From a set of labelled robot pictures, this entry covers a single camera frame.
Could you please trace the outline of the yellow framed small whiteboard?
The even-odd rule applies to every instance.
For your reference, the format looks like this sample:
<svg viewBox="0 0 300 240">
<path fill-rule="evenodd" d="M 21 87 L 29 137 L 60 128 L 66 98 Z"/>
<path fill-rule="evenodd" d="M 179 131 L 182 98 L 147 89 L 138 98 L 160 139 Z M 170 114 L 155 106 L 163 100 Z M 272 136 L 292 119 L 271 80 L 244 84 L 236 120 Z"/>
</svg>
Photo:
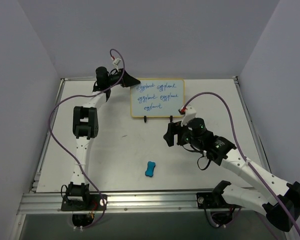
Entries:
<svg viewBox="0 0 300 240">
<path fill-rule="evenodd" d="M 185 81 L 173 78 L 146 78 L 130 88 L 130 115 L 133 118 L 180 118 L 185 104 Z"/>
</svg>

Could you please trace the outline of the blue bone shaped eraser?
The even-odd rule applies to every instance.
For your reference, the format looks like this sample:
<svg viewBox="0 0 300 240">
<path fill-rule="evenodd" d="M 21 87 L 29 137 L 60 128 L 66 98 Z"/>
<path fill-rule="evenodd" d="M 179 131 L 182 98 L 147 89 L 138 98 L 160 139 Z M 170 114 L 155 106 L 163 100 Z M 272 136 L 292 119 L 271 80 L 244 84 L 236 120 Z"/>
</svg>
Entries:
<svg viewBox="0 0 300 240">
<path fill-rule="evenodd" d="M 145 170 L 145 176 L 146 177 L 150 177 L 152 178 L 154 176 L 154 169 L 156 167 L 156 163 L 153 162 L 153 161 L 148 161 L 147 162 L 147 167 L 146 167 L 146 170 Z"/>
</svg>

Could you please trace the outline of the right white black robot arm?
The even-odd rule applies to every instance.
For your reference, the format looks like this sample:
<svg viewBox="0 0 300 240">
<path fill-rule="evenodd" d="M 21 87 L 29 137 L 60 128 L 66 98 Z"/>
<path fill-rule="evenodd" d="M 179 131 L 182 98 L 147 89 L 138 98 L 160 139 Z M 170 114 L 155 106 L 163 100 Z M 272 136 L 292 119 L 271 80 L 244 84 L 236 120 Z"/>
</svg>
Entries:
<svg viewBox="0 0 300 240">
<path fill-rule="evenodd" d="M 237 205 L 253 210 L 283 232 L 289 232 L 299 218 L 300 183 L 276 177 L 254 161 L 243 158 L 232 142 L 207 130 L 202 118 L 195 117 L 186 125 L 170 122 L 163 138 L 170 147 L 189 144 L 194 152 L 205 154 L 209 162 L 231 171 L 254 188 L 248 190 L 222 180 L 212 192 L 215 205 Z"/>
</svg>

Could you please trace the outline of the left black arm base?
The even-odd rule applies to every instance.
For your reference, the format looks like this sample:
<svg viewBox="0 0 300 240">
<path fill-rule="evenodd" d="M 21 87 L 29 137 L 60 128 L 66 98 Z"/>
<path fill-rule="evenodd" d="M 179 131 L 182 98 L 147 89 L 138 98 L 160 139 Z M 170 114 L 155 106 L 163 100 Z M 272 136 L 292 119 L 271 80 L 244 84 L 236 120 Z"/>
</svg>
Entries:
<svg viewBox="0 0 300 240">
<path fill-rule="evenodd" d="M 78 212 L 78 211 L 103 211 L 107 209 L 107 198 L 104 194 L 103 199 L 99 194 L 90 194 L 86 200 L 80 196 L 63 196 L 61 202 L 61 211 Z"/>
</svg>

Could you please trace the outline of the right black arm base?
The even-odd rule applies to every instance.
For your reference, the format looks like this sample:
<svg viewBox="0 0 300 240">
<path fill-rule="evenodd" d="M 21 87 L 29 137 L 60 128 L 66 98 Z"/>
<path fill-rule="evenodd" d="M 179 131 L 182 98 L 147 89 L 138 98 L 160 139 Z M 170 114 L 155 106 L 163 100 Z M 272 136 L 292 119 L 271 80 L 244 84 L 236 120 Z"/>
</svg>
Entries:
<svg viewBox="0 0 300 240">
<path fill-rule="evenodd" d="M 218 204 L 212 192 L 197 192 L 196 193 L 196 204 L 198 209 L 219 209 L 221 205 Z"/>
</svg>

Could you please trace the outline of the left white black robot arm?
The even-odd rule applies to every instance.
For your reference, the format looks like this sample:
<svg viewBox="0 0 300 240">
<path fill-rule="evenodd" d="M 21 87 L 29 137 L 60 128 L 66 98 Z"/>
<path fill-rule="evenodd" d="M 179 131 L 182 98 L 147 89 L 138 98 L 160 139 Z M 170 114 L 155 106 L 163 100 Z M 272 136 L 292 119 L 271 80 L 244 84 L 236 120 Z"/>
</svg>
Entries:
<svg viewBox="0 0 300 240">
<path fill-rule="evenodd" d="M 84 105 L 75 106 L 73 109 L 72 133 L 76 141 L 76 159 L 63 203 L 67 208 L 73 207 L 76 211 L 87 210 L 92 203 L 90 184 L 86 175 L 88 174 L 91 146 L 99 132 L 98 109 L 110 98 L 112 86 L 120 85 L 123 88 L 129 88 L 141 83 L 122 68 L 109 72 L 101 66 L 95 70 L 95 73 L 93 97 Z"/>
</svg>

